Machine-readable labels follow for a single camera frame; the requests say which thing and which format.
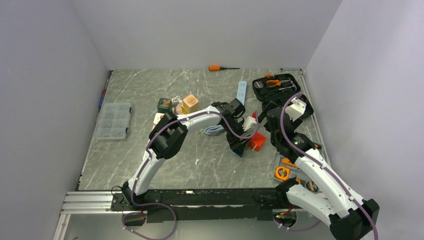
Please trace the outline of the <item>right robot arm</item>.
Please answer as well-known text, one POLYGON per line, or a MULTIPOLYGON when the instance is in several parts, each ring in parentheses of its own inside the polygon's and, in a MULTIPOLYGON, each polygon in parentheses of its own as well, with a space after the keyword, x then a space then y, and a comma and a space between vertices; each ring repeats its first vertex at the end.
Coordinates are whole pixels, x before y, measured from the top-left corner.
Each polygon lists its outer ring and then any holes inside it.
POLYGON ((345 183, 322 157, 319 145, 297 132, 301 118, 291 117, 285 109, 272 107, 261 112, 271 144, 317 185, 323 196, 302 186, 294 177, 275 188, 276 203, 287 208, 298 206, 326 224, 337 240, 360 240, 368 233, 379 238, 377 219, 380 206, 366 200, 345 183))

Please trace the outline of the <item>green cube plug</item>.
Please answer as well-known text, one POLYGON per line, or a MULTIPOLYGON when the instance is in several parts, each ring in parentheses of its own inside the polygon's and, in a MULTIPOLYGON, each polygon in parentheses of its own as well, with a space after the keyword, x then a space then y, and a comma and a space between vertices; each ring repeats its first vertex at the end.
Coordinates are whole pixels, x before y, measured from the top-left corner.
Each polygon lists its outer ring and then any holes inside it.
POLYGON ((160 98, 157 103, 157 112, 165 114, 173 111, 173 102, 169 98, 160 98))

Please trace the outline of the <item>red cube adapter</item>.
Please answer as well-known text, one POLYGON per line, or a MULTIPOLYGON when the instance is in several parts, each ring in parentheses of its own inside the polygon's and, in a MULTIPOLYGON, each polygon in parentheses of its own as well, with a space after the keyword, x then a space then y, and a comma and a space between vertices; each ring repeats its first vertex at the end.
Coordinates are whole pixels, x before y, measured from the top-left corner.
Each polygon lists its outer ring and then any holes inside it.
POLYGON ((263 134, 257 132, 253 135, 253 137, 250 139, 250 141, 248 142, 247 146, 252 150, 252 151, 256 151, 259 152, 264 144, 264 142, 266 141, 266 136, 264 136, 263 134))

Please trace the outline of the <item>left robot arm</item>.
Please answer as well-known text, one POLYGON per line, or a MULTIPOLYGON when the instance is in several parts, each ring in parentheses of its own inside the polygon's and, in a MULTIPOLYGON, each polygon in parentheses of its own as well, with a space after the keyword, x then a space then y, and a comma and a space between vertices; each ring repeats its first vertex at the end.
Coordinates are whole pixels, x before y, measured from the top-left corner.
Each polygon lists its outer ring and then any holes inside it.
POLYGON ((245 111, 245 106, 235 98, 231 102, 214 102, 189 114, 165 113, 148 136, 139 168, 121 188, 124 204, 131 210, 137 210, 145 204, 145 195, 154 176, 166 160, 180 151, 190 132, 222 126, 230 150, 242 157, 245 147, 253 137, 246 134, 248 127, 243 118, 245 111))

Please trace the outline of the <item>pink round plug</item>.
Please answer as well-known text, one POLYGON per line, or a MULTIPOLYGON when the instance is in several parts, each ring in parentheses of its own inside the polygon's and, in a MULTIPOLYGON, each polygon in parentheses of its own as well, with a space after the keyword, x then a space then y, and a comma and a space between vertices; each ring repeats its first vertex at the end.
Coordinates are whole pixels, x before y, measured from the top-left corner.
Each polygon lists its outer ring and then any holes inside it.
POLYGON ((183 108, 182 108, 182 103, 178 103, 174 108, 173 108, 173 112, 176 115, 183 115, 183 108))

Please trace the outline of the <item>wooden cube plug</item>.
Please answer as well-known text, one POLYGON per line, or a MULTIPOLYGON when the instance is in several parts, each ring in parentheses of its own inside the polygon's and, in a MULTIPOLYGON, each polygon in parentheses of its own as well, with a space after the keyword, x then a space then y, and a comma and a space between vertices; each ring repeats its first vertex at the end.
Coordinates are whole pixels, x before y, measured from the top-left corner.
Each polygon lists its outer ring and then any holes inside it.
POLYGON ((199 100, 190 94, 182 100, 181 109, 184 114, 190 114, 199 110, 199 100))

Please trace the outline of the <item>white power strip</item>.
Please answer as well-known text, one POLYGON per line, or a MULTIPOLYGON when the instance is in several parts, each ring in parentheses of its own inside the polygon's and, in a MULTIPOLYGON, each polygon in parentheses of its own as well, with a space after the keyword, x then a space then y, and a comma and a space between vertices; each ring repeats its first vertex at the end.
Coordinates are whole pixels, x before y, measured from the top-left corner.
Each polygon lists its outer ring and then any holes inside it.
POLYGON ((156 125, 160 122, 160 120, 163 118, 164 115, 165 115, 164 113, 159 113, 159 112, 157 112, 154 115, 152 129, 156 127, 156 125))

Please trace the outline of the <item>blue power strip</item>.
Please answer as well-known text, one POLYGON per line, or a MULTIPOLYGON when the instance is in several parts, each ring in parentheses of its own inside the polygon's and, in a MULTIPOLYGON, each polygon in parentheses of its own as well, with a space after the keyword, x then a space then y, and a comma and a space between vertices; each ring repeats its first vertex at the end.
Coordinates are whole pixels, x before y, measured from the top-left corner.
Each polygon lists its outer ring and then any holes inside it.
POLYGON ((236 99, 244 106, 246 101, 247 82, 241 80, 237 85, 236 99))

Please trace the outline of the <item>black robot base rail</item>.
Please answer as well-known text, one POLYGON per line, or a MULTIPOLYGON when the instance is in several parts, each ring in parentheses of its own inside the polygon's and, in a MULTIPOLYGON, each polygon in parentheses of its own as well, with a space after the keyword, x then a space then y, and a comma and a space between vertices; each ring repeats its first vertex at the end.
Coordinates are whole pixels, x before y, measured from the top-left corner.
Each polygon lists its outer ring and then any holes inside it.
POLYGON ((297 207, 279 198, 275 188, 149 189, 135 203, 129 191, 112 195, 113 212, 143 212, 147 223, 191 220, 256 219, 271 221, 274 215, 297 207))

